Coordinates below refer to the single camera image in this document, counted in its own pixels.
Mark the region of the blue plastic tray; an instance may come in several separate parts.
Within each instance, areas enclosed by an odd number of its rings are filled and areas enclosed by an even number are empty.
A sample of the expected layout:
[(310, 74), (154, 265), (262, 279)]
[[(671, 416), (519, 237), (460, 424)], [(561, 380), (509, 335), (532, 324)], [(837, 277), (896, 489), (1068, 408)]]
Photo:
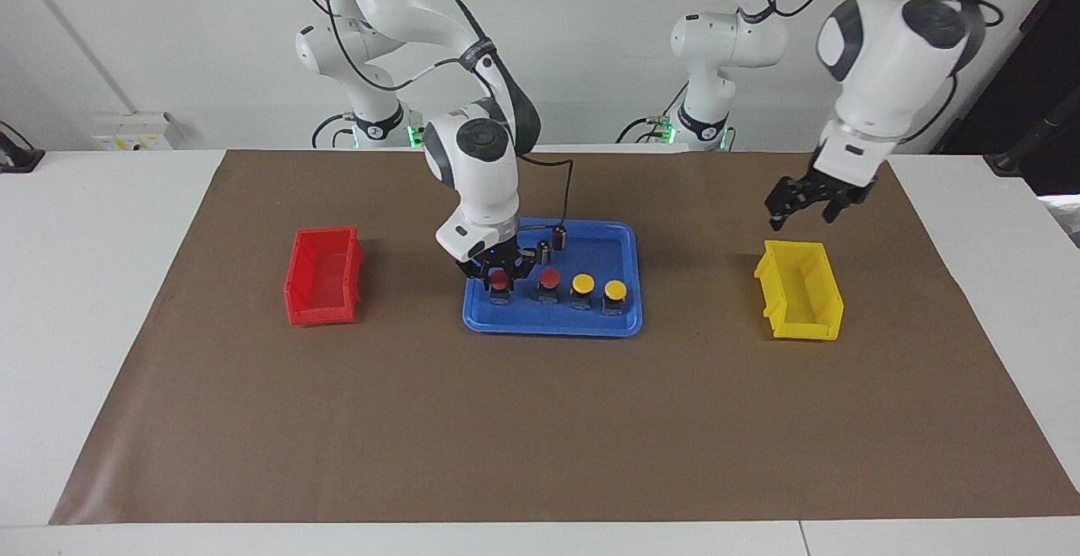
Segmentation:
[[(464, 288), (462, 320), (475, 333), (534, 334), (557, 337), (633, 337), (644, 326), (643, 294), (638, 275), (637, 240), (633, 230), (618, 221), (566, 220), (564, 247), (552, 250), (546, 265), (535, 266), (529, 277), (517, 280), (509, 301), (497, 304), (480, 280)], [(559, 299), (541, 301), (537, 284), (543, 270), (561, 274)], [(589, 310), (575, 309), (572, 279), (588, 274), (594, 279)], [(617, 280), (626, 286), (622, 310), (604, 310), (607, 283)]]

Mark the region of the yellow plastic bin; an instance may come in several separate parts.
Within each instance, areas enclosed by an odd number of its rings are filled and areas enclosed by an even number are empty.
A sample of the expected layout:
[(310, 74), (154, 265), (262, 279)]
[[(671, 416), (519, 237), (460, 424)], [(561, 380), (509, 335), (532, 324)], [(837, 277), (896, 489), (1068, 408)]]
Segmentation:
[(767, 240), (753, 276), (772, 337), (821, 342), (840, 337), (845, 303), (822, 242)]

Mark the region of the brown table mat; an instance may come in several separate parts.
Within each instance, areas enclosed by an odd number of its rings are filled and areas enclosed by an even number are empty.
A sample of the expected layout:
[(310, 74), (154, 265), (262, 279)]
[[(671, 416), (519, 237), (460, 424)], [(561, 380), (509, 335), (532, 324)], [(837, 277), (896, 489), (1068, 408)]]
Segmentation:
[[(1080, 515), (893, 171), (823, 242), (840, 337), (777, 340), (753, 269), (795, 154), (581, 155), (578, 217), (629, 223), (630, 338), (471, 333), (416, 153), (231, 151), (53, 524), (724, 521)], [(351, 324), (293, 327), (300, 229), (354, 225)]]

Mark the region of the red plastic bin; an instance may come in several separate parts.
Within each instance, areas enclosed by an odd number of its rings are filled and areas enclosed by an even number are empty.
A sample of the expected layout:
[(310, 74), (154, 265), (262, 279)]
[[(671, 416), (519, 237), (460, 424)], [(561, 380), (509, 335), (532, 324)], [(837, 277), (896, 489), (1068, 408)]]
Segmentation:
[(316, 327), (354, 322), (364, 260), (354, 225), (297, 230), (283, 287), (289, 324)]

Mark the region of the black equipment stand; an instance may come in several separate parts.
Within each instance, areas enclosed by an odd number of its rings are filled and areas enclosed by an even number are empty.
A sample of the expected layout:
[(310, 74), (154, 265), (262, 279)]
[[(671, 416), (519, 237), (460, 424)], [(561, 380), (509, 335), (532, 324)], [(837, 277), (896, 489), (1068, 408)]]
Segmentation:
[(984, 154), (982, 159), (995, 175), (1002, 178), (1022, 178), (1023, 161), (1037, 152), (1045, 151), (1050, 141), (1058, 134), (1064, 133), (1064, 130), (1072, 124), (1077, 118), (1080, 118), (1080, 105), (1071, 109), (1066, 107), (1066, 109), (1051, 111), (1050, 114), (1040, 118), (1007, 151)]

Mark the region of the small black desk device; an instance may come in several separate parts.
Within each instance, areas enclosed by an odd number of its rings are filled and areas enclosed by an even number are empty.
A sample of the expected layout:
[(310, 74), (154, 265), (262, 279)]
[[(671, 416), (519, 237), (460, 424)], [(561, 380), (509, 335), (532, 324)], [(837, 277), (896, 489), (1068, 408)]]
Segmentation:
[(44, 149), (0, 119), (0, 173), (31, 173), (44, 155)]

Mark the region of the white wall outlet box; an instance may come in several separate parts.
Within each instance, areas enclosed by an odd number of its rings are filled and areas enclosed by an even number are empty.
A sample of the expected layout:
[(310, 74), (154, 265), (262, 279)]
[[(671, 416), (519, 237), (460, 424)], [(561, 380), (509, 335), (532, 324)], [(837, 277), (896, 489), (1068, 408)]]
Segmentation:
[(174, 151), (181, 134), (166, 111), (94, 116), (89, 136), (100, 151)]

